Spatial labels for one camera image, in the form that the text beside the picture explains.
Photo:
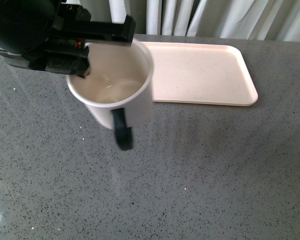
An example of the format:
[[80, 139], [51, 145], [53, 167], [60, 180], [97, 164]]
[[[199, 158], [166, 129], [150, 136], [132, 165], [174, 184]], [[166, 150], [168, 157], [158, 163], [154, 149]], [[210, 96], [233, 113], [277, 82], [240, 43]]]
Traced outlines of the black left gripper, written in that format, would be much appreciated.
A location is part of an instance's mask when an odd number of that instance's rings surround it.
[[85, 78], [89, 48], [50, 41], [53, 16], [91, 19], [65, 0], [0, 0], [0, 55], [13, 67]]

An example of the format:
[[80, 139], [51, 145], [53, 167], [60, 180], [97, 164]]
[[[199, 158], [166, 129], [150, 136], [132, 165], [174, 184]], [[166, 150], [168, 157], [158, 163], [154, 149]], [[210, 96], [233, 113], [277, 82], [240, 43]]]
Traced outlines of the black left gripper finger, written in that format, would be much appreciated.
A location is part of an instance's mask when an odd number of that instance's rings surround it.
[[127, 15], [123, 23], [91, 21], [87, 17], [51, 16], [49, 40], [56, 44], [83, 47], [85, 43], [132, 44], [136, 22]]

